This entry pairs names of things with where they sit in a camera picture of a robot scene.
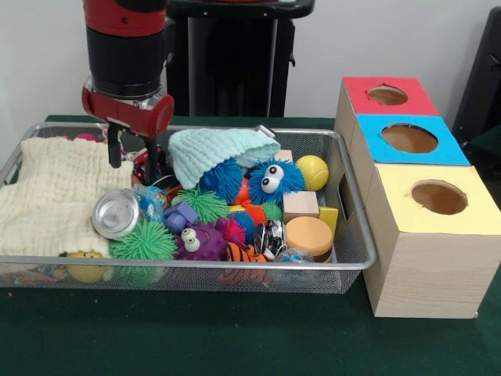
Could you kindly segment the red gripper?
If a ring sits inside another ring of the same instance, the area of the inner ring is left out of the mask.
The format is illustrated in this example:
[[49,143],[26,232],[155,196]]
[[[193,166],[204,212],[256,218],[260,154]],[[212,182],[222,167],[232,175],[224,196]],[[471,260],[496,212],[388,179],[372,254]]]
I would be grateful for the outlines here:
[[153,185],[160,177],[156,137],[165,132],[171,122],[175,109],[174,98],[160,87],[146,99],[115,99],[95,89],[89,76],[82,88],[81,101],[87,114],[109,122],[107,145],[112,168],[119,168],[122,162],[121,125],[136,135],[145,136],[145,183],[147,186]]

